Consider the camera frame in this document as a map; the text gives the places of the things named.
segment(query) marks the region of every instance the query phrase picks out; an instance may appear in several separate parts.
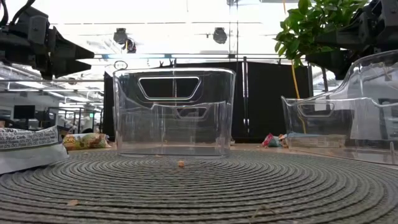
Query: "green plant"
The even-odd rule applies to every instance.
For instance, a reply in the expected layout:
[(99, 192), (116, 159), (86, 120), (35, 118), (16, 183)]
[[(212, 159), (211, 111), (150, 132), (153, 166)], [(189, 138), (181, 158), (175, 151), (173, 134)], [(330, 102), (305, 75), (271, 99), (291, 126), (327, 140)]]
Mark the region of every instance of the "green plant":
[(314, 38), (325, 32), (347, 26), (354, 12), (367, 0), (299, 0), (298, 8), (288, 10), (289, 16), (282, 22), (275, 38), (275, 51), (289, 60), (295, 67), (302, 65), (300, 57), (316, 52), (333, 50), (314, 42)]

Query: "clear plastic bin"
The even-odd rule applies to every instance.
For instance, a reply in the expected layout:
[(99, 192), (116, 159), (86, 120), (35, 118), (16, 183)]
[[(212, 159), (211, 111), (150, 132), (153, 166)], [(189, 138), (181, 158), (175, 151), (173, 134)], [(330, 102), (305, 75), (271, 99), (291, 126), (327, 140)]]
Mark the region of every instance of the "clear plastic bin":
[(361, 58), (333, 91), (282, 97), (289, 148), (398, 164), (397, 62), (396, 50)]
[(234, 79), (234, 72), (219, 68), (114, 72), (119, 153), (227, 156)]

